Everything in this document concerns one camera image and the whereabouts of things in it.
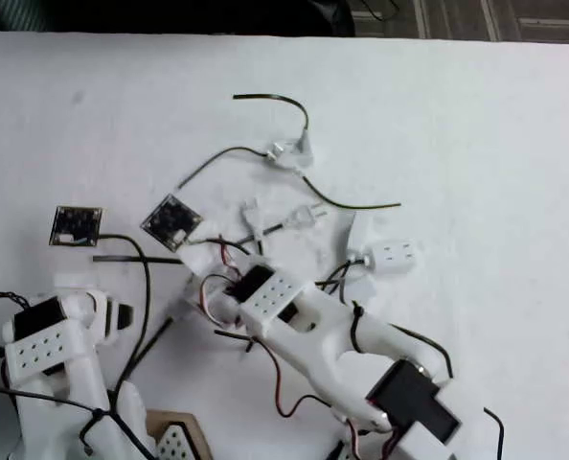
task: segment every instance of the white connector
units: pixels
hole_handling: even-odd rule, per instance
[[[294,228],[296,230],[310,228],[316,224],[317,219],[326,215],[327,211],[325,211],[323,203],[299,206],[283,220],[283,228]]]
[[[242,216],[250,227],[256,242],[263,240],[263,213],[256,198],[247,199],[242,204]]]
[[[374,273],[404,273],[415,264],[415,253],[409,241],[375,242],[366,250],[369,268]]]
[[[307,129],[296,140],[277,141],[267,151],[267,159],[284,170],[299,171],[314,162]]]

